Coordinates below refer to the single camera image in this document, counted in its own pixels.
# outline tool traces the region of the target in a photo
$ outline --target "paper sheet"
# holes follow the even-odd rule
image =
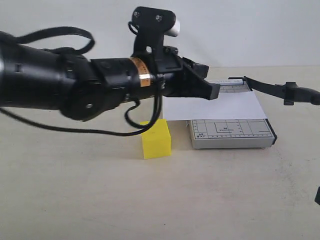
[[[219,93],[214,100],[163,97],[162,118],[179,120],[266,119],[255,92]]]

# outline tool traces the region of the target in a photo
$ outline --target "robotic arm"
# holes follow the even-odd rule
[[[205,81],[209,67],[180,57],[178,49],[164,45],[164,37],[176,37],[180,23],[172,11],[137,7],[129,29],[136,35],[133,53],[125,58],[86,59],[83,54],[95,45],[92,35],[75,27],[55,27],[21,37],[0,34],[0,106],[58,110],[67,118],[89,121],[122,103],[134,102],[124,114],[139,130],[121,133],[94,129],[48,126],[20,117],[6,109],[0,112],[18,121],[53,131],[132,136],[150,129],[159,118],[162,96],[214,100],[220,85]],[[62,47],[37,49],[25,44],[64,35],[90,39],[82,49]],[[320,93],[299,88],[294,82],[270,85],[242,77],[260,92],[284,99],[285,105],[309,102],[320,105]],[[140,100],[154,98],[147,125],[133,122],[129,112]]]

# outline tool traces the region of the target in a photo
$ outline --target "table surface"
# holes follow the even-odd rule
[[[320,67],[213,68],[320,90]],[[170,122],[172,156],[143,159],[141,136],[60,133],[0,115],[0,238],[4,240],[316,240],[320,109],[257,92],[278,140],[268,149],[193,150]],[[127,131],[124,104],[86,123],[14,109],[64,127]],[[132,113],[148,120],[152,100]]]

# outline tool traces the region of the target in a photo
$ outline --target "yellow cube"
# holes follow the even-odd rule
[[[144,159],[171,155],[171,135],[165,119],[158,119],[147,131],[141,134]]]

